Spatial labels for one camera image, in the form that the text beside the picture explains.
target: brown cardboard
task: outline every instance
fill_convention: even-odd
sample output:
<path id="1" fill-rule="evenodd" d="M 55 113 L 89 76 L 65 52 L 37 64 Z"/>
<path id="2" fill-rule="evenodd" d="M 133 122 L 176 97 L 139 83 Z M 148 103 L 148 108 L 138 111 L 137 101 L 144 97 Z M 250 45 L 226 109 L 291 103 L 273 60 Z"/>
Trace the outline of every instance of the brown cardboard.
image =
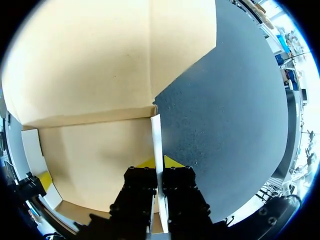
<path id="1" fill-rule="evenodd" d="M 40 144 L 63 200 L 109 211 L 124 173 L 154 157 L 149 117 L 40 128 Z"/>
<path id="2" fill-rule="evenodd" d="M 109 211 L 126 169 L 155 154 L 153 99 L 216 46 L 216 28 L 214 0 L 51 0 L 30 17 L 3 92 L 38 129 L 60 213 Z"/>
<path id="3" fill-rule="evenodd" d="M 37 127 L 57 116 L 150 106 L 215 47 L 215 14 L 213 0 L 45 2 L 9 53 L 7 107 Z"/>

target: bolt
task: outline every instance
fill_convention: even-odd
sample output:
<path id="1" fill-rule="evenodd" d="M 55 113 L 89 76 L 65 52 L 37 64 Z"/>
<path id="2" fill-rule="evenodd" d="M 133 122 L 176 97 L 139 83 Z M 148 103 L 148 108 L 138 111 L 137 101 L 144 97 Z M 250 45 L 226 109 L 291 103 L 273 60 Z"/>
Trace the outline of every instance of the bolt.
<path id="1" fill-rule="evenodd" d="M 263 207 L 261 207 L 260 209 L 259 209 L 259 215 L 261 215 L 261 216 L 265 216 L 265 215 L 267 215 L 267 213 L 268 213 L 268 210 L 263 206 Z"/>
<path id="2" fill-rule="evenodd" d="M 274 225 L 276 225 L 276 223 L 277 223 L 277 219 L 274 216 L 271 216 L 268 218 L 269 225 L 274 226 Z"/>

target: yellow tape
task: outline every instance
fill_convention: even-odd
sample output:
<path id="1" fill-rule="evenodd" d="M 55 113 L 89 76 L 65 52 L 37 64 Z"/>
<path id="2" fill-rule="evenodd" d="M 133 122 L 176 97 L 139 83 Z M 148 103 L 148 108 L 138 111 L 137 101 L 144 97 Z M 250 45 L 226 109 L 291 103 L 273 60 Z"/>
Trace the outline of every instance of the yellow tape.
<path id="1" fill-rule="evenodd" d="M 45 171 L 44 173 L 40 174 L 37 177 L 40 179 L 40 182 L 44 190 L 47 191 L 50 185 L 52 184 L 50 173 L 48 171 Z"/>
<path id="2" fill-rule="evenodd" d="M 184 165 L 178 163 L 177 161 L 173 160 L 172 158 L 168 157 L 168 156 L 164 156 L 164 164 L 166 168 L 171 168 L 171 167 L 176 167 L 176 168 L 183 168 Z M 155 158 L 151 158 L 148 161 L 145 161 L 144 163 L 136 166 L 137 168 L 151 168 L 151 169 L 155 169 L 156 168 L 156 163 L 155 163 Z"/>

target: blue object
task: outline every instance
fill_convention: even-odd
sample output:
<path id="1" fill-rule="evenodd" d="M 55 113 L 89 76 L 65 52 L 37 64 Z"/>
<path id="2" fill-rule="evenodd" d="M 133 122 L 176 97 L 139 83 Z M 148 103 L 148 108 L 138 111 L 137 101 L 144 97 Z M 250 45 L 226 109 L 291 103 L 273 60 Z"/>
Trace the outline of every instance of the blue object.
<path id="1" fill-rule="evenodd" d="M 286 70 L 286 72 L 287 72 L 287 74 L 289 76 L 289 79 L 292 82 L 293 90 L 299 90 L 298 89 L 297 79 L 295 78 L 294 72 L 292 70 Z"/>
<path id="2" fill-rule="evenodd" d="M 282 35 L 280 35 L 280 34 L 277 35 L 276 37 L 278 38 L 278 40 L 279 40 L 280 44 L 282 45 L 284 51 L 286 53 L 290 53 L 290 49 L 289 49 L 288 45 L 286 44 L 286 41 L 285 41 L 284 37 Z"/>
<path id="3" fill-rule="evenodd" d="M 281 54 L 278 54 L 275 56 L 276 62 L 278 63 L 278 66 L 281 66 L 285 63 L 284 59 L 282 58 Z"/>

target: white cardboard divider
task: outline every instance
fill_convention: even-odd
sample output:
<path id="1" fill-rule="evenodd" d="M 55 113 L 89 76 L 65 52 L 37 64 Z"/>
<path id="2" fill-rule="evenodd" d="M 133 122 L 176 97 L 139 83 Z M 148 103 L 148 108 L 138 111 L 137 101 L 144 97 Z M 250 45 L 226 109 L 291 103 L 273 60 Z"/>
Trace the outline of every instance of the white cardboard divider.
<path id="1" fill-rule="evenodd" d="M 158 183 L 158 206 L 159 214 L 164 233 L 169 232 L 168 228 L 168 211 L 166 198 L 162 187 L 162 175 L 164 172 L 163 152 L 162 152 L 162 136 L 161 136 L 161 120 L 160 115 L 151 117 L 153 150 L 155 159 L 155 171 Z"/>
<path id="2" fill-rule="evenodd" d="M 32 175 L 38 176 L 44 172 L 49 173 L 46 160 L 41 151 L 38 130 L 22 131 L 21 136 L 26 160 Z M 47 189 L 44 200 L 53 210 L 62 202 L 62 198 L 53 182 Z"/>
<path id="3" fill-rule="evenodd" d="M 32 175 L 38 176 L 46 171 L 48 167 L 42 154 L 38 129 L 21 132 L 24 153 Z"/>
<path id="4" fill-rule="evenodd" d="M 51 209 L 56 209 L 56 207 L 58 207 L 62 202 L 62 198 L 53 183 L 51 183 L 43 198 Z"/>

